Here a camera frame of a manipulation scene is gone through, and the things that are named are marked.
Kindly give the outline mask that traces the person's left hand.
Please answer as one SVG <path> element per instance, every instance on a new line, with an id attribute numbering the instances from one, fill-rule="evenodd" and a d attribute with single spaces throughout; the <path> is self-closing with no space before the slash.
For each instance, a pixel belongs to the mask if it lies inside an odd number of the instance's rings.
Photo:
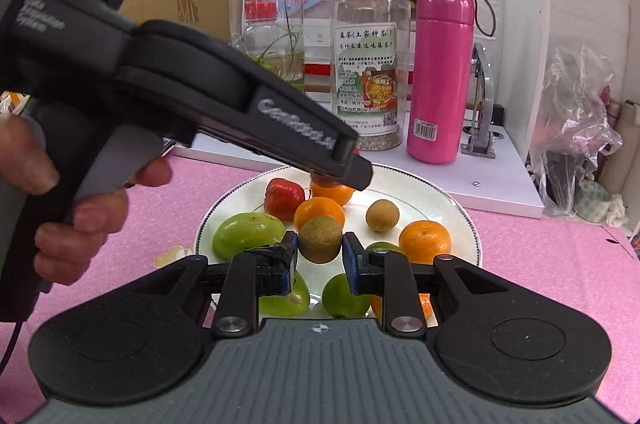
<path id="1" fill-rule="evenodd" d="M 1 176 L 14 187 L 42 196 L 58 184 L 58 172 L 17 116 L 1 121 Z M 73 222 L 46 222 L 35 235 L 35 272 L 52 283 L 72 285 L 90 267 L 107 237 L 125 225 L 129 199 L 125 189 L 90 196 L 74 208 Z"/>

